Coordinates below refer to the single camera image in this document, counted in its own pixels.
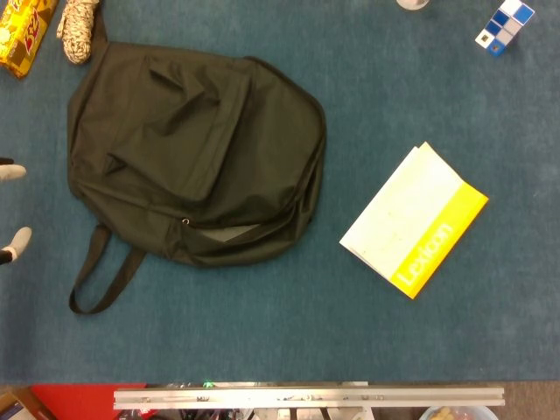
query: rubik's cube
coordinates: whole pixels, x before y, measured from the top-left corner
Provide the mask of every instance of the rubik's cube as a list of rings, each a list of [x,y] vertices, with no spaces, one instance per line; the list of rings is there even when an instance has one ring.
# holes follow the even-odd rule
[[[498,57],[534,14],[535,11],[520,0],[506,0],[475,40]]]

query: white object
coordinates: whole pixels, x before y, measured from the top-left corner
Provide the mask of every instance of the white object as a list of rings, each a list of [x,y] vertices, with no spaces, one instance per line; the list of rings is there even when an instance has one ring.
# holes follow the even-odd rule
[[[451,407],[460,412],[470,414],[472,420],[499,420],[499,418],[488,407]],[[419,420],[430,420],[432,414],[441,410],[442,407],[429,407]]]
[[[479,46],[486,49],[488,48],[488,46],[490,46],[490,44],[492,44],[492,41],[494,41],[494,39],[494,35],[492,35],[486,29],[483,29],[479,36],[476,37],[475,41]]]
[[[407,11],[422,9],[430,0],[396,0]]]
[[[115,410],[166,409],[309,409],[373,407],[502,406],[504,388],[376,387],[235,387],[122,389],[114,393]],[[276,420],[277,411],[260,412]]]
[[[3,248],[3,251],[10,251],[12,261],[15,261],[25,251],[31,238],[32,238],[31,228],[22,227],[16,232],[14,239],[11,240],[11,244]]]
[[[0,181],[22,178],[26,173],[25,168],[20,164],[0,164]]]
[[[415,147],[340,244],[391,282],[463,184],[460,176],[427,143]]]
[[[506,12],[509,16],[513,16],[520,7],[522,7],[523,3],[521,0],[506,0],[501,6],[500,9]]]

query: yellow and white book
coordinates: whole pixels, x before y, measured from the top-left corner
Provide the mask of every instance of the yellow and white book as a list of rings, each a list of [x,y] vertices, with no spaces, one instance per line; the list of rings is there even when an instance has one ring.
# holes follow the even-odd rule
[[[340,244],[414,298],[487,201],[424,143],[402,161]]]

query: metal rail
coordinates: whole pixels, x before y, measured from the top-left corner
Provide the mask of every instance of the metal rail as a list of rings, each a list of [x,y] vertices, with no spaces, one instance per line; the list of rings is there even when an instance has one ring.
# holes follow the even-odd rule
[[[501,406],[503,388],[236,387],[121,389],[116,410]]]

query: shoe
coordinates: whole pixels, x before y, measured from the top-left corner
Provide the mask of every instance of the shoe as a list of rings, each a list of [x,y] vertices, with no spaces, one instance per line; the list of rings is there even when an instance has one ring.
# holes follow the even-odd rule
[[[22,178],[27,171],[20,164],[1,164],[0,165],[0,181],[8,179]]]
[[[25,251],[27,248],[27,244],[29,240],[32,238],[32,230],[30,227],[22,227],[16,232],[14,239],[11,240],[11,244],[8,245],[6,248],[3,248],[4,251],[10,251],[12,255],[12,261],[18,259],[19,256]]]

